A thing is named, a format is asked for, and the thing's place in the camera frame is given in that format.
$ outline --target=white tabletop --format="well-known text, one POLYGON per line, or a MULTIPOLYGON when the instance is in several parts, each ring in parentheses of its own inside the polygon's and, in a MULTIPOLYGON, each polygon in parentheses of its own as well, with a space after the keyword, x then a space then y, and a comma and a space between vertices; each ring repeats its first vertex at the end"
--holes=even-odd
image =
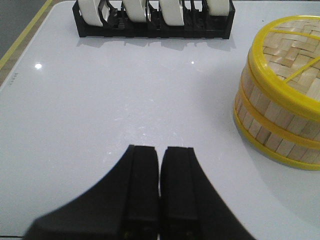
POLYGON ((233 101, 257 31, 317 15, 320 2, 235 1, 229 40, 79 38, 73 4, 52 9, 0 88, 0 236, 22 236, 134 144, 155 146, 160 163, 167 146, 194 147, 258 240, 319 239, 320 172, 256 151, 235 127, 233 101))

